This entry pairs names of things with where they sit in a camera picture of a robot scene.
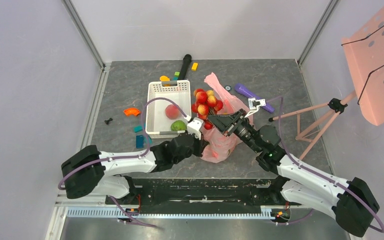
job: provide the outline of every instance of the white basket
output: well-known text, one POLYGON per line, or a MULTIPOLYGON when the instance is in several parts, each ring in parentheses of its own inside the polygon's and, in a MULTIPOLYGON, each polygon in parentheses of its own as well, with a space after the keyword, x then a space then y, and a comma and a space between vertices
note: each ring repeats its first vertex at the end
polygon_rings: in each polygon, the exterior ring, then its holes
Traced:
MULTIPOLYGON (((153 81, 148 85, 148 101, 154 98, 167 98, 175 102, 191 116, 191 84, 188 80, 153 81)), ((166 116, 166 107, 171 103, 166 100, 151 102, 146 108, 146 133, 152 139, 174 138, 185 131, 171 131, 170 126, 174 121, 182 120, 187 124, 182 115, 177 119, 166 116)))

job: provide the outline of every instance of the purple bottle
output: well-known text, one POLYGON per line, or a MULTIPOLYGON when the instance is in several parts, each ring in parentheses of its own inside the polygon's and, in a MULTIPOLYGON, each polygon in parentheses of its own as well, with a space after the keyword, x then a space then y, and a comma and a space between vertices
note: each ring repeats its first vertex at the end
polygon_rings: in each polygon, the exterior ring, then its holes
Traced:
MULTIPOLYGON (((234 86, 234 89, 236 90, 236 92, 238 94, 242 94, 244 95, 245 97, 247 98, 255 98, 255 99, 262 99, 261 97, 257 96, 255 93, 253 93, 252 91, 250 91, 246 86, 244 86, 242 83, 237 83, 235 86, 234 86)), ((266 103, 265 106, 262 106, 262 108, 264 110, 266 110, 267 112, 269 113, 274 113, 275 112, 275 108, 272 107, 270 104, 266 103)))

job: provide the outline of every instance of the orange toy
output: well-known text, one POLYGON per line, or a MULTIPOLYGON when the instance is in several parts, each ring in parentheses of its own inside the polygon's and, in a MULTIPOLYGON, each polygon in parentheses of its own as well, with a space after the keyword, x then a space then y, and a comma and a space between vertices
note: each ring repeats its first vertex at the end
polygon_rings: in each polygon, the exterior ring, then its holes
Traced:
POLYGON ((127 108, 123 112, 124 114, 126 114, 126 116, 134 115, 135 117, 137 117, 139 114, 141 114, 141 111, 139 111, 139 109, 134 107, 127 108))

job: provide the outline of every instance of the black microphone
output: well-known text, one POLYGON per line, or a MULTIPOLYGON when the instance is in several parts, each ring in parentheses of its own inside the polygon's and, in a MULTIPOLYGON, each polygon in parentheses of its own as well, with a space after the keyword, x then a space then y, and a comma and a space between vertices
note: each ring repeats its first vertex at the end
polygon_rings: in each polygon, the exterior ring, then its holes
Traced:
POLYGON ((188 68, 192 63, 192 56, 190 54, 186 54, 183 58, 183 64, 180 69, 179 77, 177 80, 185 80, 186 73, 188 72, 188 68))

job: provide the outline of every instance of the plastic bag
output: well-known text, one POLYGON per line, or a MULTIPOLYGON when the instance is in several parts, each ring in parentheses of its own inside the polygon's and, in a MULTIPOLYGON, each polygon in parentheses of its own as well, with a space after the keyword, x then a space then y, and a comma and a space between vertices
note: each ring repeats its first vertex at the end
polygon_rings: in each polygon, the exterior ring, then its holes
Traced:
MULTIPOLYGON (((236 96, 231 95, 222 85, 220 85, 217 76, 212 72, 206 76, 204 83, 208 84, 216 94, 217 99, 223 101, 223 108, 217 113, 220 114, 232 114, 239 109, 249 111, 250 109, 236 96)), ((249 122, 253 124, 253 116, 249 117, 249 122)), ((224 136, 213 127, 210 130, 202 130, 204 139, 209 142, 209 145, 202 152, 201 159, 219 163, 229 157, 235 146, 242 141, 234 134, 230 136, 224 136)))

